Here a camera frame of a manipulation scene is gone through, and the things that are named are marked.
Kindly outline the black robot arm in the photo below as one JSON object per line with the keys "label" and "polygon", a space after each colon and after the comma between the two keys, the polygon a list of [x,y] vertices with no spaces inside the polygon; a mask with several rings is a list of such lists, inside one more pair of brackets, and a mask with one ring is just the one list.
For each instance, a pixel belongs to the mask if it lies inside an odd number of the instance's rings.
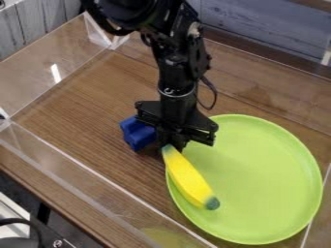
{"label": "black robot arm", "polygon": [[81,0],[114,36],[138,32],[159,69],[157,101],[138,101],[137,119],[157,131],[161,144],[183,149],[190,141],[215,143],[219,125],[199,111],[198,85],[211,85],[203,25],[187,0]]}

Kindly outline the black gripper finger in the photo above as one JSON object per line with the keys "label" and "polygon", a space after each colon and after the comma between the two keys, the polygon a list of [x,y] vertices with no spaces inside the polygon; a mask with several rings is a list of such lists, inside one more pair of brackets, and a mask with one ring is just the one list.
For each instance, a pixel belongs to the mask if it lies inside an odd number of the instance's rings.
{"label": "black gripper finger", "polygon": [[163,144],[173,144],[179,151],[183,151],[187,147],[189,138],[185,136],[170,136],[163,141]]}

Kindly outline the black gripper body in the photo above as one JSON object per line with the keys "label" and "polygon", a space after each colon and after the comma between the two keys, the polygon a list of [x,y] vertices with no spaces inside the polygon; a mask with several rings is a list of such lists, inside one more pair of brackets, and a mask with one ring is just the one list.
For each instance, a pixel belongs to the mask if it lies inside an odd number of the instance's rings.
{"label": "black gripper body", "polygon": [[215,144],[219,124],[198,109],[195,94],[181,97],[161,96],[159,101],[138,101],[137,118],[157,129],[157,139],[163,141],[170,136],[185,136],[189,142]]}

